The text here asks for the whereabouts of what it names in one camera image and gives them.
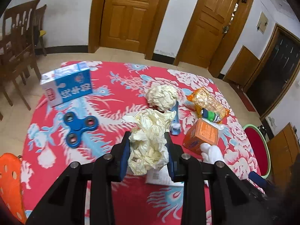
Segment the red floral tablecloth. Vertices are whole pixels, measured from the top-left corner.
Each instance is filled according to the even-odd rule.
[[[62,66],[73,64],[66,62]],[[56,178],[73,161],[81,164],[95,161],[110,152],[121,141],[125,131],[133,125],[122,123],[125,114],[135,115],[148,107],[145,93],[154,85],[172,85],[179,95],[181,134],[172,136],[182,144],[185,133],[197,119],[193,104],[186,96],[204,86],[226,108],[230,115],[223,120],[225,128],[219,131],[218,146],[226,164],[240,178],[246,179],[250,171],[260,174],[253,150],[242,126],[226,99],[212,80],[191,73],[114,62],[87,62],[91,70],[93,94],[49,107],[41,98],[27,131],[23,150],[21,182],[23,203],[29,216],[36,204]],[[69,148],[65,143],[68,128],[62,118],[74,111],[79,118],[95,115],[99,127],[82,135],[82,143]],[[89,221],[90,184],[87,189],[86,221]],[[183,188],[145,184],[145,177],[126,175],[122,183],[112,184],[116,224],[180,224]],[[206,202],[207,223],[211,224],[210,202]]]

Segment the tiled floor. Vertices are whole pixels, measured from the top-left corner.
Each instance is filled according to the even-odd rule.
[[[38,67],[41,73],[48,72],[60,67],[60,64],[65,61],[113,61],[124,63],[145,64],[150,66],[164,67],[175,69],[187,73],[201,75],[210,78],[217,85],[221,93],[227,99],[229,105],[233,109],[240,124],[254,124],[261,125],[259,115],[256,112],[248,112],[243,105],[239,96],[229,86],[228,83],[213,78],[208,70],[200,68],[191,64],[179,63],[178,67],[174,65],[164,64],[156,61],[149,61],[144,59],[144,55],[136,52],[128,52],[111,48],[99,48],[96,53],[64,53],[64,54],[49,54],[46,57],[38,56]],[[14,86],[8,84],[5,86],[8,95],[13,101],[13,106],[10,106],[3,94],[0,94],[0,112],[4,118],[0,121],[0,156],[5,152],[11,152],[15,155],[21,155],[23,149],[23,142],[26,137],[27,128],[30,124],[34,109],[43,94],[39,86],[39,81],[33,70],[30,71],[30,77],[26,80],[27,84],[24,86],[19,79],[19,85],[29,105],[31,111],[28,111],[23,101],[15,92]]]

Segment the crumpled tissue paper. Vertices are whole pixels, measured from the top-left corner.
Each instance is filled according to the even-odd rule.
[[[145,175],[151,168],[160,170],[169,162],[165,132],[169,132],[176,112],[161,113],[153,109],[139,111],[134,117],[125,115],[122,122],[136,123],[131,129],[128,166],[134,175]]]
[[[165,112],[175,106],[178,100],[177,90],[171,85],[156,85],[149,89],[146,99],[151,107]]]

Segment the yellow cushion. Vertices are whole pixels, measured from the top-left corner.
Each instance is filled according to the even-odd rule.
[[[44,36],[47,32],[46,31],[40,31],[40,37]]]

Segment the green rim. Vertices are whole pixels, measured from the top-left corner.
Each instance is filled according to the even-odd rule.
[[[260,132],[260,130],[252,125],[252,124],[246,124],[244,127],[243,127],[243,130],[245,130],[246,128],[253,128],[261,137],[262,141],[263,141],[263,144],[265,146],[265,151],[267,153],[267,159],[268,159],[268,171],[265,175],[262,175],[262,178],[266,179],[269,174],[270,174],[270,170],[271,170],[271,159],[270,159],[270,153],[269,153],[269,149],[268,149],[268,146],[267,146],[267,143],[265,141],[265,138],[263,137],[262,133]]]

